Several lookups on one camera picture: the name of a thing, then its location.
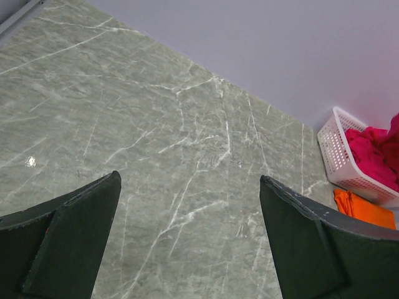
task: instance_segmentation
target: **white vein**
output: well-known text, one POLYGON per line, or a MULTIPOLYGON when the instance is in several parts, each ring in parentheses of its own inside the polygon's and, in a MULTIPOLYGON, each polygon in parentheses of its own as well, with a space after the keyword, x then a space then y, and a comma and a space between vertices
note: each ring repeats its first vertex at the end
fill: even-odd
POLYGON ((226 183, 226 187, 227 187, 227 189, 226 189, 226 204, 228 206, 230 206, 230 193, 229 193, 229 187, 227 186, 227 183, 226 183))
POLYGON ((197 140, 198 137, 199 137, 199 135, 201 134, 201 133, 198 133, 197 116, 198 116, 198 114, 196 114, 196 115, 194 116, 194 126, 195 126, 195 135, 196 135, 195 140, 197 140))
POLYGON ((117 98, 117 100, 115 101, 115 103, 113 103, 113 107, 115 107, 115 105, 119 102, 119 100, 121 99, 121 98, 123 98, 124 97, 124 95, 121 95, 121 96, 119 96, 118 98, 117 98))
POLYGON ((252 170, 252 167, 253 167, 253 166, 254 166, 254 161, 252 161, 251 166, 250 166, 249 169, 248 169, 246 181, 248 180, 249 175, 252 173, 251 170, 252 170))
POLYGON ((26 181, 24 181, 17 189, 12 190, 1 202, 6 201, 10 196, 12 196, 12 195, 18 193, 20 190, 22 190, 22 188, 23 188, 32 178, 38 176, 38 175, 43 171, 43 169, 44 169, 46 166, 47 166, 47 164, 44 165, 39 171, 36 171, 34 174, 32 174, 32 175, 31 175, 26 181))
POLYGON ((45 102, 46 102, 46 101, 43 101, 43 102, 41 102, 41 103, 37 104, 35 107, 33 107, 32 109, 30 109, 28 113, 30 113, 30 112, 32 112, 32 111, 34 111, 34 110, 35 110, 37 107, 39 107, 39 106, 43 105, 45 102))
POLYGON ((144 259, 144 262, 142 263, 142 266, 141 266, 140 269, 138 270, 138 272, 137 272, 137 274, 136 274, 136 276, 135 276, 135 278, 134 278, 132 284, 130 285, 130 287, 128 288, 128 290, 126 291, 126 293, 122 296, 122 299, 128 298, 128 296, 130 295, 130 293, 134 290, 134 288, 135 288, 135 286, 136 286, 136 284, 137 284, 137 281, 138 281, 138 279, 140 278, 140 275, 141 275, 141 273, 142 273, 142 271, 143 271, 145 265, 147 264, 148 259, 150 258, 151 253, 152 253, 154 247, 156 246, 156 243, 158 242, 159 238, 160 238, 164 233, 166 233, 166 232, 168 232, 168 231, 170 231, 170 230, 172 230, 172 229, 174 229, 174 228, 176 228, 176 227, 185 225, 186 222, 189 221, 190 219, 192 220, 192 218, 194 217, 194 215, 195 215, 196 213, 198 213, 199 211, 202 211, 203 209, 206 209, 206 208, 209 207, 209 206, 212 206, 212 205, 220 204, 220 203, 221 203, 221 202, 215 202, 215 203, 213 203, 213 204, 211 204, 211 205, 208 205, 208 206, 205 206, 205 207, 201 207, 201 208, 199 208, 199 209, 197 209, 197 210, 195 210, 195 211, 193 211, 193 212, 190 212, 190 213, 186 216, 186 218, 188 219, 188 220, 186 220, 186 222, 184 222, 184 223, 182 223, 182 224, 180 224, 180 225, 173 225, 173 224, 175 223, 175 221, 176 221, 177 213, 178 213, 178 211, 179 211, 179 208, 180 208, 181 204, 182 204, 183 201, 184 201, 185 195, 186 195, 186 193, 187 193, 187 190, 188 190, 188 188, 189 188, 189 186, 190 186, 190 184, 191 184, 193 178, 196 176, 197 173, 199 173, 199 172, 204 172, 204 171, 198 169, 199 163, 200 163, 200 161, 197 162, 195 172, 193 173, 193 175, 189 178, 189 180, 188 180, 187 183, 186 183, 186 187, 185 187, 184 191, 183 191, 182 194, 181 194, 179 204, 177 205, 177 207, 176 207, 176 209, 175 209, 175 212, 173 213, 173 217, 171 218, 171 221, 170 221, 170 223, 168 224, 168 227, 167 227, 166 229, 161 230, 160 233, 159 233, 159 234, 157 235, 157 237, 155 238, 155 240, 153 241, 153 243, 152 243, 150 249, 148 250, 147 256, 146 256, 145 259, 144 259))
POLYGON ((179 100, 179 111, 180 111, 180 115, 181 115, 181 127, 180 127, 180 131, 183 131, 184 127, 185 127, 185 117, 183 115, 183 109, 181 109, 181 102, 179 100))
POLYGON ((80 123, 79 123, 79 126, 77 126, 77 129, 76 129, 75 136, 74 136, 74 139, 73 139, 73 140, 76 140, 76 136, 77 136, 77 133, 79 132, 79 129, 80 129, 81 124, 82 124, 82 122, 80 122, 80 123))
POLYGON ((231 155, 229 121, 227 119, 227 113, 226 113, 226 108, 224 107, 224 102, 223 102, 223 100, 221 100, 221 101, 223 104, 224 115, 226 117, 227 150, 222 155, 219 156, 218 161, 214 165, 214 169, 217 168, 219 166, 220 162, 222 162, 227 156, 231 155))
POLYGON ((45 7, 44 10, 53 11, 54 9, 59 9, 59 8, 65 7, 65 6, 66 6, 66 4, 63 4, 63 5, 60 5, 60 6, 50 6, 50 7, 45 7))
POLYGON ((176 143, 173 143, 172 145, 167 146, 166 148, 161 149, 158 152, 158 154, 162 154, 164 151, 166 151, 166 150, 168 150, 168 149, 170 149, 170 148, 172 148, 172 147, 174 147, 176 145, 180 145, 180 144, 184 143, 187 140, 187 138, 188 138, 188 136, 184 137, 182 140, 180 140, 180 141, 178 141, 176 143))
POLYGON ((264 293, 264 291, 263 291, 263 288, 264 288, 264 284, 266 283, 266 274, 264 274, 263 275, 263 281, 262 281, 262 286, 259 288, 258 287, 258 289, 260 290, 259 291, 259 295, 257 296, 257 299, 263 299, 263 296, 262 296, 262 293, 264 293))
POLYGON ((58 76, 72 76, 72 77, 92 77, 92 78, 100 78, 104 77, 106 79, 108 78, 113 78, 113 79, 119 79, 117 77, 111 77, 111 76, 104 76, 104 75, 89 75, 89 74, 67 74, 67 73, 50 73, 50 74, 56 74, 58 76))
POLYGON ((83 159, 86 158, 87 149, 89 148, 90 142, 92 141, 93 134, 94 134, 94 130, 95 130, 95 127, 97 126, 97 123, 98 123, 98 122, 99 122, 99 116, 98 116, 98 117, 96 118, 96 120, 95 120, 93 129, 92 129, 92 133, 90 134, 89 141, 88 141, 87 144, 86 144, 86 148, 85 148, 85 151, 84 151, 84 153, 83 153, 83 159))
POLYGON ((255 125, 255 119, 254 119, 254 113, 252 112, 251 100, 249 99, 249 96, 248 96, 248 95, 247 95, 247 97, 248 97, 249 111, 251 112, 252 123, 253 123, 254 129, 255 129, 256 139, 258 140, 259 144, 261 145, 261 150, 262 150, 264 165, 265 165, 265 167, 266 167, 266 169, 267 169, 268 174, 270 174, 270 167, 269 167, 268 163, 266 162, 266 157, 265 157, 265 155, 264 155, 264 150, 263 150, 262 141, 261 141, 261 139, 259 138, 259 135, 258 135, 258 133, 257 133, 257 129, 256 129, 256 125, 255 125))
POLYGON ((248 123, 247 123, 247 130, 246 130, 246 132, 245 132, 245 141, 250 141, 249 139, 248 139, 248 128, 249 128, 249 121, 251 120, 251 116, 249 115, 248 116, 248 123))
POLYGON ((302 153, 301 153, 301 164, 300 164, 300 190, 301 194, 304 193, 304 127, 305 125, 302 124, 302 153))
POLYGON ((105 25, 106 23, 108 23, 109 21, 111 21, 112 19, 113 19, 113 17, 110 17, 108 20, 103 21, 103 23, 100 23, 99 25, 96 25, 93 28, 101 27, 101 26, 105 25))
POLYGON ((254 259, 254 264, 252 265, 252 271, 255 271, 255 269, 257 267, 257 261, 259 259, 260 254, 261 254, 263 241, 264 241, 264 237, 262 237, 260 239, 260 241, 259 241, 259 247, 256 250, 256 256, 255 256, 255 259, 254 259))
POLYGON ((215 76, 212 76, 212 78, 210 78, 210 79, 207 80, 207 81, 204 81, 204 82, 201 82, 201 83, 198 83, 198 84, 195 84, 195 85, 186 87, 186 88, 182 88, 182 89, 180 89, 178 92, 176 92, 176 95, 178 96, 181 92, 185 92, 185 91, 190 90, 190 89, 192 89, 192 88, 199 87, 199 86, 201 86, 201 85, 203 85, 203 84, 206 84, 206 83, 208 83, 208 82, 210 82, 210 81, 212 81, 212 80, 214 80, 214 79, 215 79, 215 76))
POLYGON ((279 126, 278 128, 275 129, 275 131, 279 131, 282 128, 287 128, 288 126, 291 126, 294 122, 290 121, 289 123, 285 123, 284 125, 279 126))
POLYGON ((32 117, 25 117, 25 118, 17 118, 15 119, 14 116, 4 120, 2 123, 0 123, 0 126, 3 126, 6 123, 15 123, 17 121, 27 121, 27 120, 35 120, 36 118, 38 118, 38 116, 32 116, 32 117))
POLYGON ((145 131, 140 137, 139 139, 136 140, 136 142, 134 142, 134 144, 132 144, 131 146, 128 146, 126 148, 120 148, 117 151, 115 151, 114 153, 112 153, 108 159, 105 161, 105 163, 108 163, 109 161, 111 161, 111 159, 113 157, 115 157, 117 154, 119 154, 121 151, 125 151, 125 150, 129 150, 130 148, 133 148, 141 139, 143 139, 144 137, 147 137, 149 134, 153 133, 155 131, 156 128, 152 129, 151 131, 145 131))
POLYGON ((133 33, 135 33, 135 34, 137 34, 139 36, 144 36, 144 34, 142 34, 140 31, 137 31, 135 29, 117 28, 117 27, 102 27, 102 29, 106 29, 108 31, 114 31, 114 32, 117 32, 117 31, 128 31, 128 32, 133 32, 133 33))
POLYGON ((261 287, 259 286, 259 284, 252 278, 252 277, 248 277, 250 279, 250 281, 252 281, 256 286, 257 286, 257 290, 259 290, 261 293, 263 293, 263 298, 265 298, 265 296, 267 298, 272 298, 268 293, 266 293, 264 290, 261 289, 261 287))
POLYGON ((178 195, 179 195, 178 193, 175 193, 175 195, 173 196, 173 200, 172 200, 172 204, 170 205, 169 212, 172 211, 172 207, 175 205, 175 201, 176 201, 176 198, 178 195))
POLYGON ((93 37, 91 37, 91 38, 89 38, 89 39, 87 39, 87 40, 85 40, 85 41, 83 41, 83 42, 79 42, 79 43, 77 43, 77 44, 75 44, 75 45, 72 45, 72 46, 70 46, 70 47, 64 48, 64 49, 62 49, 62 50, 58 50, 57 52, 53 52, 53 53, 50 53, 50 54, 46 54, 46 55, 44 55, 44 56, 41 56, 41 57, 32 59, 32 60, 30 60, 30 61, 28 61, 28 62, 25 62, 24 64, 18 65, 18 66, 16 66, 16 67, 12 67, 11 69, 8 69, 8 70, 5 70, 5 71, 1 72, 0 75, 4 75, 5 73, 8 73, 8 72, 10 72, 10 71, 12 71, 12 70, 19 69, 20 67, 23 67, 23 66, 25 66, 25 65, 31 64, 32 62, 35 62, 35 61, 38 61, 38 60, 41 60, 41 59, 44 59, 44 58, 47 58, 47 57, 51 57, 51 56, 53 56, 53 55, 55 55, 55 54, 58 54, 58 53, 61 53, 61 52, 64 52, 64 51, 73 49, 73 48, 75 48, 75 47, 78 47, 78 46, 80 46, 80 45, 86 44, 87 42, 90 42, 91 40, 94 40, 94 39, 98 38, 99 36, 102 36, 102 35, 103 35, 104 33, 106 33, 106 32, 107 32, 107 31, 101 32, 100 34, 97 34, 96 36, 93 36, 93 37))
POLYGON ((123 227, 122 246, 121 246, 121 249, 120 249, 120 260, 121 261, 123 259, 123 248, 125 246, 125 236, 126 236, 127 216, 128 216, 128 213, 129 213, 129 203, 130 203, 130 200, 131 200, 132 197, 133 197, 133 195, 129 196, 128 199, 127 199, 127 203, 126 203, 125 225, 123 227))
POLYGON ((181 231, 183 230, 183 227, 184 227, 186 224, 188 224, 188 223, 190 223, 191 221, 193 221, 195 214, 197 214, 197 213, 199 213, 199 212, 201 212, 201 211, 203 211, 203 210, 205 210, 205 209, 207 209, 207 208, 209 208, 209 207, 217 206, 218 204, 222 204, 222 205, 224 205, 224 206, 227 205, 227 203, 226 203, 225 201, 216 201, 216 202, 214 202, 214 203, 212 203, 212 204, 208 204, 208 205, 206 205, 206 206, 203 206, 203 207, 200 207, 200 208, 198 208, 198 209, 195 209, 195 210, 191 211, 190 213, 188 213, 188 214, 186 215, 186 221, 185 221, 184 223, 182 223, 182 224, 179 224, 179 226, 180 226, 179 233, 178 233, 178 235, 177 235, 177 237, 176 237, 176 240, 175 240, 175 242, 173 243, 173 246, 172 246, 172 248, 171 248, 171 250, 170 250, 170 252, 169 252, 169 257, 172 255, 172 252, 173 252, 173 250, 175 249, 175 246, 176 246, 176 244, 177 244, 177 242, 178 242, 178 240, 179 240, 180 233, 181 233, 181 231))
POLYGON ((238 227, 238 231, 237 231, 237 234, 236 234, 236 237, 238 237, 238 235, 241 233, 241 236, 243 236, 243 229, 244 229, 244 226, 243 225, 240 225, 239 227, 238 227))
POLYGON ((309 196, 312 194, 313 192, 313 188, 320 185, 320 186, 324 186, 324 185, 328 185, 329 182, 327 181, 317 181, 316 183, 311 184, 304 192, 302 192, 302 195, 304 196, 309 196))
POLYGON ((229 263, 226 266, 226 273, 224 274, 224 278, 223 278, 223 283, 222 283, 222 294, 224 294, 224 283, 226 282, 226 278, 228 277, 228 272, 229 272, 229 263))

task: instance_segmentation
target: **fabric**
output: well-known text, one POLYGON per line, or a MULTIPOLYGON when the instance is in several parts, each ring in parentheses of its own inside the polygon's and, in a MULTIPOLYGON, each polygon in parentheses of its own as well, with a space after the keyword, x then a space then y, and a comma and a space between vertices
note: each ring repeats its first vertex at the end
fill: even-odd
POLYGON ((372 127, 363 132, 349 129, 345 136, 359 169, 399 191, 399 114, 392 119, 389 131, 372 127))
POLYGON ((349 129, 345 135, 359 169, 387 187, 398 190, 398 176, 387 165, 384 154, 377 148, 378 139, 386 132, 369 127, 363 132, 349 129))
POLYGON ((341 213, 387 229, 397 229, 392 211, 376 206, 351 191, 336 189, 334 195, 334 200, 341 213))
POLYGON ((396 172, 399 186, 399 114, 392 118, 387 136, 381 137, 377 146, 384 155, 387 165, 396 172))

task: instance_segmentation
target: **lavender wall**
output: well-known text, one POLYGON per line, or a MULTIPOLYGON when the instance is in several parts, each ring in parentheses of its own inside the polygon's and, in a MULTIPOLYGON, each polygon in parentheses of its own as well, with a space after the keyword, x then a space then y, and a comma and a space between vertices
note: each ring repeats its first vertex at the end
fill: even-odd
POLYGON ((399 112, 397 0, 88 2, 314 128, 399 112))
POLYGON ((28 2, 29 0, 0 0, 0 24, 28 2))

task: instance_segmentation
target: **small white spot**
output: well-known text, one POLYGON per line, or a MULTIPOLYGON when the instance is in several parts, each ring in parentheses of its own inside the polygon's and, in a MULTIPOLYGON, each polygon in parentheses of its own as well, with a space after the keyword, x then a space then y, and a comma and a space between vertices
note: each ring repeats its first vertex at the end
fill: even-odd
POLYGON ((30 156, 29 158, 26 159, 25 162, 26 167, 35 167, 36 166, 36 159, 33 156, 30 156))

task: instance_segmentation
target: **orange towel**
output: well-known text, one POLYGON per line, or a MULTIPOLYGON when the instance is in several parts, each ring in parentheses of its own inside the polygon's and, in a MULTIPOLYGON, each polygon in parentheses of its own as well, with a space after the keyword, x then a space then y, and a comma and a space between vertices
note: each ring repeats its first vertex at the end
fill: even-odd
POLYGON ((376 206, 350 191, 336 189, 334 195, 341 213, 387 229, 397 229, 392 211, 376 206))

